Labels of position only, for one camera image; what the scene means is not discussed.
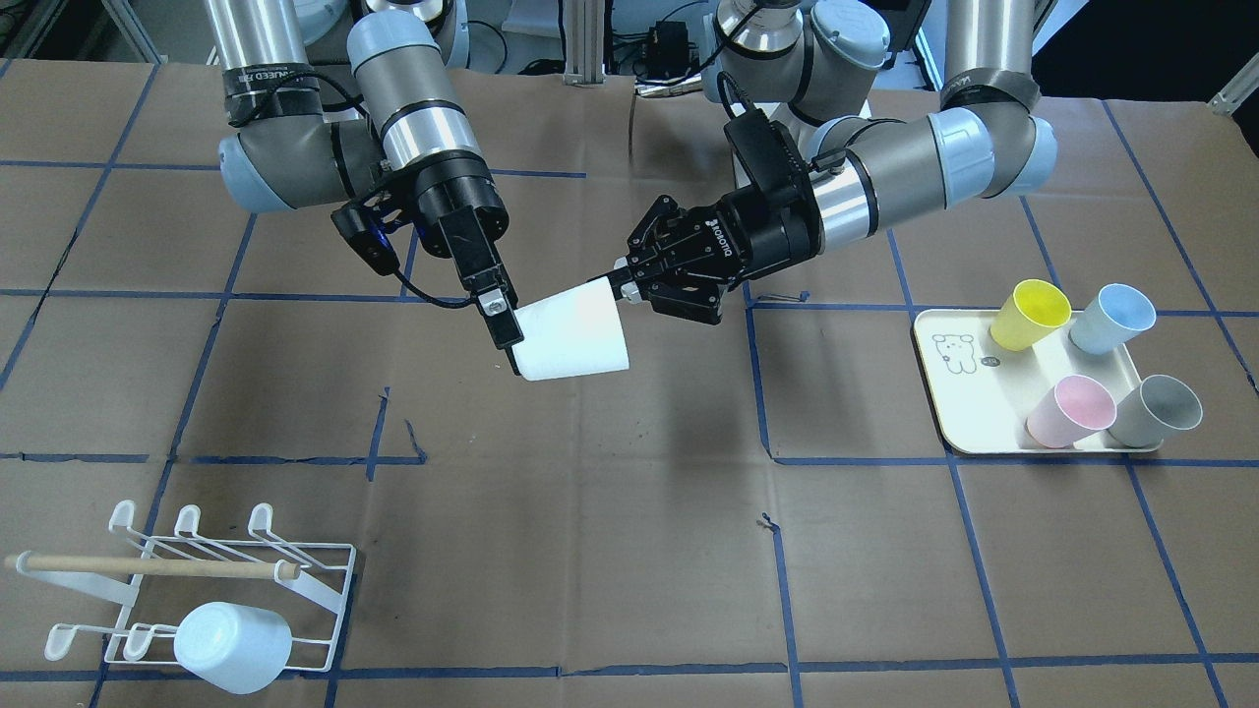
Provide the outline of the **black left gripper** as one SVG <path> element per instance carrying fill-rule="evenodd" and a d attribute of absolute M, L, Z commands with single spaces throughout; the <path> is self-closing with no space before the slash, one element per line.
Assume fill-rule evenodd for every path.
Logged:
<path fill-rule="evenodd" d="M 820 251 L 813 197 L 777 203 L 760 191 L 731 191 L 711 207 L 658 197 L 630 234 L 630 261 L 614 261 L 606 278 L 614 300 L 646 300 L 666 317 L 716 325 L 725 294 Z"/>

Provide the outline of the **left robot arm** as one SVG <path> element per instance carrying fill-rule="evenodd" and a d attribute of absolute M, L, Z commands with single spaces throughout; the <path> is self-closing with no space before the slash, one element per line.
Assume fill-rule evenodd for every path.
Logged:
<path fill-rule="evenodd" d="M 925 117 L 865 117 L 890 44 L 860 1 L 719 1 L 704 81 L 747 184 L 710 207 L 660 197 L 601 283 L 666 317 L 715 325 L 726 294 L 901 220 L 1025 197 L 1058 157 L 1035 116 L 1045 1 L 952 1 L 946 84 Z"/>

